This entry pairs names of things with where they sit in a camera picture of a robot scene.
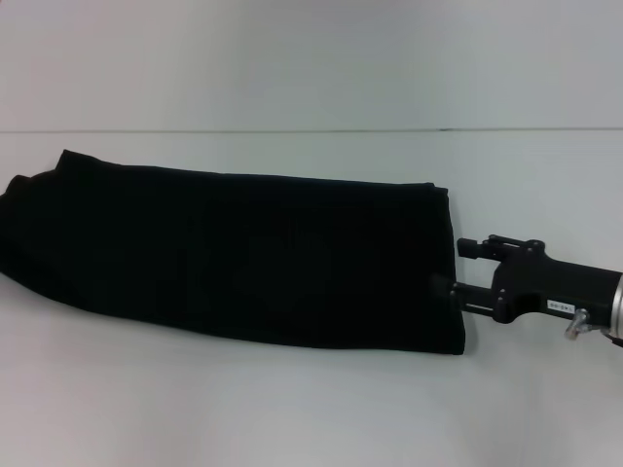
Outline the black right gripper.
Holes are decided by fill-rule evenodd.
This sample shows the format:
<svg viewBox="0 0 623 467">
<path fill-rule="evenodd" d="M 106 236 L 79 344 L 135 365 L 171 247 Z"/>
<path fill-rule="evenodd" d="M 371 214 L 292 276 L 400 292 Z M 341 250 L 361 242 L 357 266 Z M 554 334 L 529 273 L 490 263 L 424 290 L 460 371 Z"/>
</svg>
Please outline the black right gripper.
<svg viewBox="0 0 623 467">
<path fill-rule="evenodd" d="M 550 258 L 540 240 L 491 234 L 482 242 L 457 240 L 458 255 L 466 259 L 499 262 L 492 288 L 473 286 L 433 274 L 430 288 L 451 309 L 492 312 L 494 321 L 509 324 L 518 317 L 540 312 L 570 318 L 579 309 L 590 324 L 609 324 L 619 273 Z"/>
</svg>

